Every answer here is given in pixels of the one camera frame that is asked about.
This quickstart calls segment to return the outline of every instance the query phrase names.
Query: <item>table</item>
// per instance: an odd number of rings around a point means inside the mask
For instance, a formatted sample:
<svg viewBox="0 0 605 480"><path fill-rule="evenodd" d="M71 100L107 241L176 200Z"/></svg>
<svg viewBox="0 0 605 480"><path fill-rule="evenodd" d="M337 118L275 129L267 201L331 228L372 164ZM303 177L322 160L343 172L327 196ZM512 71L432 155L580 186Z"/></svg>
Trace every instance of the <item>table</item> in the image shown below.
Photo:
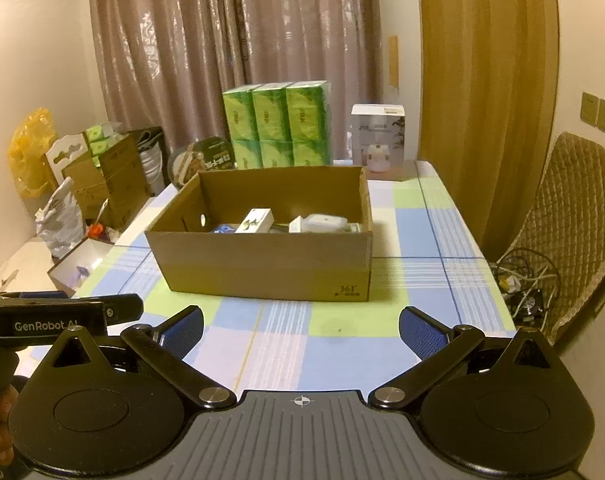
<svg viewBox="0 0 605 480"><path fill-rule="evenodd" d="M361 390L367 394L418 362L397 319L412 304L441 322L487 335L515 328L489 266L433 167L415 161L406 180L369 181L374 222L367 303L248 300L169 290L144 229L177 191L167 187L124 232L78 296L134 292L140 322L156 325L189 304L202 308L202 340L185 361L244 390ZM126 325L110 327L118 334ZM21 352L30 375L48 347Z"/></svg>

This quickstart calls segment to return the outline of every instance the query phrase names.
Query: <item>curtain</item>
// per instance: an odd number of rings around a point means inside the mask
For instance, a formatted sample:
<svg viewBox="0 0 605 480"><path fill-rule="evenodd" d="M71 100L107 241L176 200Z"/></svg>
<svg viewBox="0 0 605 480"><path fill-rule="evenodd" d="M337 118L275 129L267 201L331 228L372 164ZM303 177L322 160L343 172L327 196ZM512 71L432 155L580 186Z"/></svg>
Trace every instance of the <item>curtain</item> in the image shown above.
<svg viewBox="0 0 605 480"><path fill-rule="evenodd" d="M222 91L329 79L333 151L375 98L371 0L90 0L110 120L163 126L170 147L227 133Z"/></svg>
<svg viewBox="0 0 605 480"><path fill-rule="evenodd" d="M495 261L533 204L547 155L557 0L421 0L421 12L419 158Z"/></svg>

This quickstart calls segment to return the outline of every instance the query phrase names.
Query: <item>checkered tablecloth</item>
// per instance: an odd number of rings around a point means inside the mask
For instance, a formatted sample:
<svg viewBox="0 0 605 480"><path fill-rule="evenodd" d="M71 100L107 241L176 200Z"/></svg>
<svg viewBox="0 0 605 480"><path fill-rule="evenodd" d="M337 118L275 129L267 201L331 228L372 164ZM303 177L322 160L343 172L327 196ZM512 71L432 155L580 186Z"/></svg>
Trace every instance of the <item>checkered tablecloth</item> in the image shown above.
<svg viewBox="0 0 605 480"><path fill-rule="evenodd" d="M176 194L170 186L141 213L78 296L135 292L141 322L156 325L189 304L205 332L185 361L240 396L246 389L369 391L418 358L400 340L400 311L412 304L441 322L487 335L514 326L489 266L432 166L412 163L404 182L369 181L374 222L367 303L247 300L169 290L144 229ZM110 328L119 333L123 326ZM47 352L22 352L29 374Z"/></svg>

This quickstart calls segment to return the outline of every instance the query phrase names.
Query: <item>triangular cutout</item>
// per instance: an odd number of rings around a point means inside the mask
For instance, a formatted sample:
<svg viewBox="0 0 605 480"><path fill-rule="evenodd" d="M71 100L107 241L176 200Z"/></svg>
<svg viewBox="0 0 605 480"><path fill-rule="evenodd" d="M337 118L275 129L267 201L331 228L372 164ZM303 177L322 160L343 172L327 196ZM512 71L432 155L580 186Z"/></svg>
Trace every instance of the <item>triangular cutout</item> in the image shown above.
<svg viewBox="0 0 605 480"><path fill-rule="evenodd" d="M538 344L532 339L527 339L522 345L518 357L515 359L517 365L534 366L536 368L551 368L544 357Z"/></svg>
<svg viewBox="0 0 605 480"><path fill-rule="evenodd" d="M84 365L91 362L85 348L77 337L71 338L58 355L54 368L65 366Z"/></svg>

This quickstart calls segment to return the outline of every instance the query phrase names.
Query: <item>metal screw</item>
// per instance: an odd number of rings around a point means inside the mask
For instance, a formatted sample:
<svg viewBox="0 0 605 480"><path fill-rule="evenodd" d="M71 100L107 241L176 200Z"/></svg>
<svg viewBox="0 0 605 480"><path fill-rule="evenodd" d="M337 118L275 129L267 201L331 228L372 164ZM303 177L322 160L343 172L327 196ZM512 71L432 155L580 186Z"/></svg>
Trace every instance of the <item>metal screw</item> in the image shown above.
<svg viewBox="0 0 605 480"><path fill-rule="evenodd" d="M400 388L393 386L385 386L384 388L378 388L374 394L375 398L385 404L392 404L393 402L400 402L405 398L405 393Z"/></svg>
<svg viewBox="0 0 605 480"><path fill-rule="evenodd" d="M201 390L198 394L198 397L200 397L200 399L207 404L220 404L221 402L229 399L230 393L227 388L211 386Z"/></svg>

